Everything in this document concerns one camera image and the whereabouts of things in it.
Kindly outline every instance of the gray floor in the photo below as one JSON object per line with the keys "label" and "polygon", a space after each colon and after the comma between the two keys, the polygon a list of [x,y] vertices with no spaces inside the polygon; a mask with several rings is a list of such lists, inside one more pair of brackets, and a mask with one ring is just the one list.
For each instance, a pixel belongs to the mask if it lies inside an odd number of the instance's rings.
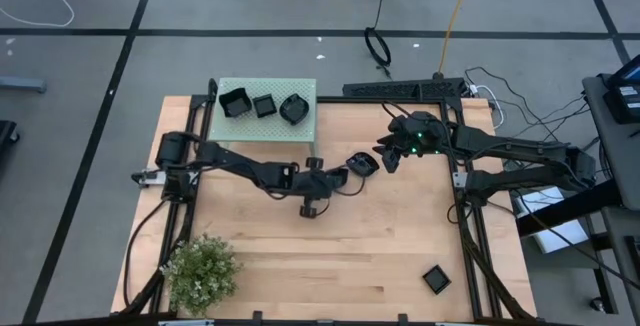
{"label": "gray floor", "polygon": [[[128,28],[138,0],[68,0],[75,28]],[[384,0],[380,29],[446,29],[456,0]],[[636,0],[604,0],[620,32],[640,32]],[[363,29],[378,0],[150,0],[142,28],[215,30]],[[0,0],[34,21],[64,22],[58,0]],[[0,15],[0,28],[23,27]],[[457,30],[606,32],[593,0],[465,0]],[[71,189],[123,37],[2,36],[0,75],[42,77],[46,94],[0,91],[0,119],[19,123],[23,139],[0,182],[0,324],[20,322]],[[388,38],[394,79],[429,77],[441,39]],[[640,41],[627,41],[630,55]],[[621,65],[610,40],[450,42],[445,74],[484,66],[507,78],[538,114],[579,96],[580,80]],[[107,120],[39,321],[106,315],[111,306],[138,189],[128,175],[144,166],[162,99],[204,92],[210,77],[311,77],[319,93],[339,95],[344,83],[382,81],[363,40],[349,37],[137,37]],[[472,73],[499,99],[516,102],[499,81]],[[577,109],[574,105],[570,111]],[[499,134],[526,124],[504,106]],[[586,113],[557,132],[583,146],[595,135]],[[524,135],[542,139],[542,127]],[[590,271],[530,267],[540,316],[585,325],[632,324],[617,280],[620,315],[601,315]]]}

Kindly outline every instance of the white cable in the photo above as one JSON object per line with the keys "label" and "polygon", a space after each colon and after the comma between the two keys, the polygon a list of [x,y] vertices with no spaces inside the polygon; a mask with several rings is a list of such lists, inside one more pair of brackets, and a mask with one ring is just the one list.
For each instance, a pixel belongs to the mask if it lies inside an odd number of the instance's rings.
{"label": "white cable", "polygon": [[500,122],[497,125],[493,126],[493,129],[495,130],[498,127],[502,126],[502,124],[504,123],[504,113],[502,112],[502,107],[500,107],[498,98],[496,97],[496,95],[493,94],[493,91],[491,91],[491,89],[485,85],[469,85],[469,89],[471,90],[471,93],[473,93],[474,95],[478,94],[478,89],[485,89],[489,91],[489,93],[491,94],[491,97],[493,97],[493,102],[496,104],[496,107],[498,108],[498,112],[500,112]]}
{"label": "white cable", "polygon": [[73,12],[73,8],[71,7],[71,5],[69,5],[67,0],[62,0],[62,2],[64,2],[64,4],[67,6],[69,11],[71,12],[71,17],[69,18],[69,21],[67,21],[64,24],[52,24],[52,23],[46,23],[46,22],[32,22],[32,21],[19,19],[17,17],[11,16],[9,13],[7,13],[7,11],[3,10],[1,7],[0,7],[0,12],[2,12],[3,14],[5,14],[5,16],[7,16],[8,18],[10,18],[10,19],[12,19],[14,21],[21,22],[21,23],[24,23],[24,24],[27,24],[27,25],[49,26],[49,27],[67,27],[67,26],[69,26],[69,24],[71,24],[71,22],[73,22],[73,19],[76,17],[76,14],[75,14],[75,12]]}

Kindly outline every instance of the wooden table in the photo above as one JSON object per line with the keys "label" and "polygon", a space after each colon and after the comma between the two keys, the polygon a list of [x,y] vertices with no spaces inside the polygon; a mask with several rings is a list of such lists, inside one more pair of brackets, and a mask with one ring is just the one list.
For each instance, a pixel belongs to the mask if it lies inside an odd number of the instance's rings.
{"label": "wooden table", "polygon": [[[161,135],[184,129],[189,100],[165,98],[150,167]],[[493,133],[486,100],[465,99],[463,105],[467,125]],[[440,114],[435,106],[405,108]],[[357,151],[373,153],[371,147],[388,133],[389,121],[377,104],[319,104],[317,142],[325,168],[343,164]],[[235,143],[231,147],[258,161],[304,165],[308,156],[307,148],[296,144]],[[474,164],[492,172],[502,168],[499,159],[483,158]],[[345,190],[355,190],[359,183],[351,177]],[[132,230],[158,204],[160,191],[161,187],[141,191]],[[510,207],[505,192],[491,201]],[[237,277],[238,292],[210,309],[208,317],[250,319],[254,310],[261,310],[265,319],[390,321],[406,313],[411,321],[473,320],[459,231],[446,218],[453,204],[446,156],[402,159],[395,174],[381,169],[367,179],[360,195],[335,194],[330,209],[315,220],[298,216],[301,202],[299,197],[274,201],[249,181],[224,171],[203,176],[192,236],[207,233],[229,240],[244,263]],[[154,216],[135,242],[130,297],[157,268],[167,210]],[[513,217],[493,207],[483,212],[495,272],[522,307],[535,315]],[[421,278],[436,264],[452,280],[437,296]],[[484,279],[478,278],[483,313],[490,315]],[[168,297],[162,299],[161,310],[166,310]],[[123,306],[121,274],[112,310]]]}

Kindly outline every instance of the yellow cable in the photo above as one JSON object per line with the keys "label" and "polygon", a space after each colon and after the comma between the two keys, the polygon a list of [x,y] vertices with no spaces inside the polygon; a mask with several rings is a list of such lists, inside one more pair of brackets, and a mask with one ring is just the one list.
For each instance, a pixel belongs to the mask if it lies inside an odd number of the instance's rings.
{"label": "yellow cable", "polygon": [[460,5],[462,5],[462,0],[458,0],[456,4],[456,8],[453,10],[453,15],[451,15],[451,21],[449,21],[449,28],[447,29],[447,35],[444,38],[444,46],[442,47],[442,56],[440,57],[440,66],[438,66],[438,72],[442,73],[442,66],[444,65],[444,59],[447,57],[447,45],[449,44],[449,36],[451,35],[451,29],[453,28],[453,24],[456,22],[456,17],[458,16],[458,10],[460,9]]}

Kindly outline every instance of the green plant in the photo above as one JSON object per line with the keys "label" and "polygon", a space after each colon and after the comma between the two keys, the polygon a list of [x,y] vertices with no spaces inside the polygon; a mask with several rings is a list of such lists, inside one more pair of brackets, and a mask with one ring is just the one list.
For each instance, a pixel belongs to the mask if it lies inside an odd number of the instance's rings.
{"label": "green plant", "polygon": [[171,308],[204,316],[209,306],[234,294],[233,277],[242,265],[236,263],[232,247],[219,237],[205,234],[180,246],[160,268],[171,289]]}

